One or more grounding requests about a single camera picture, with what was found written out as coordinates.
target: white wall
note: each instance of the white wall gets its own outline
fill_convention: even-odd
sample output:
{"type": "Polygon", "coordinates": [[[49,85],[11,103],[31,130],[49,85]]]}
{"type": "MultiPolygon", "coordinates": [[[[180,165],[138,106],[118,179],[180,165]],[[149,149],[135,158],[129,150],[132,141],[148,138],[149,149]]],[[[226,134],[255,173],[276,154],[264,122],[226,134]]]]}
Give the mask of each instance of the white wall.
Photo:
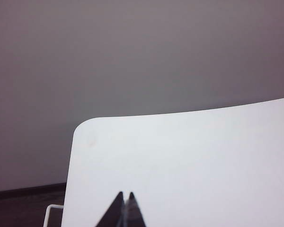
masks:
{"type": "Polygon", "coordinates": [[[0,191],[66,181],[99,116],[284,97],[284,0],[0,0],[0,191]]]}

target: black triangular object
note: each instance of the black triangular object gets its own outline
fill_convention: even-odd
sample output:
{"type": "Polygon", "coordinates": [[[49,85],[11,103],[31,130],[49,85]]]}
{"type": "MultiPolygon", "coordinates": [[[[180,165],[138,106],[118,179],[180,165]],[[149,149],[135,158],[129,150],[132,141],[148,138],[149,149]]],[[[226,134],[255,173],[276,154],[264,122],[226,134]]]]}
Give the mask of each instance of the black triangular object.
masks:
{"type": "Polygon", "coordinates": [[[123,193],[119,192],[115,200],[107,209],[96,227],[115,227],[121,217],[122,207],[124,206],[123,193]]]}
{"type": "Polygon", "coordinates": [[[137,200],[132,192],[125,204],[124,219],[127,222],[127,227],[146,227],[137,200]]]}

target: floor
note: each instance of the floor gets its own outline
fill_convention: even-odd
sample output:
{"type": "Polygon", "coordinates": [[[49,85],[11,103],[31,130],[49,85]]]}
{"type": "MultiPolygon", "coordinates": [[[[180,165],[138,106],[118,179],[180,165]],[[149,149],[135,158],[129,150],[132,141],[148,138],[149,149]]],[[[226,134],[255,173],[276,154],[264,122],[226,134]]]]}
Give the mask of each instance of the floor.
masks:
{"type": "MultiPolygon", "coordinates": [[[[0,199],[0,227],[42,227],[46,207],[63,205],[65,191],[0,199]]],[[[51,209],[48,227],[60,227],[62,210],[51,209]]]]}

